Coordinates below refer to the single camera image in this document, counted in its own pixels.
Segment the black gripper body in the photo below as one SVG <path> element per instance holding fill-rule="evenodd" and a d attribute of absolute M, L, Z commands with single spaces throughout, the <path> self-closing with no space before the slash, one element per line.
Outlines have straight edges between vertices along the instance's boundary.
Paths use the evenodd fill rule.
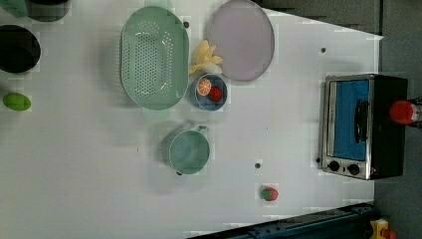
<path fill-rule="evenodd" d="M 411 126 L 421 129 L 422 128 L 422 97 L 411 99 L 412 104 L 412 124 Z"/>

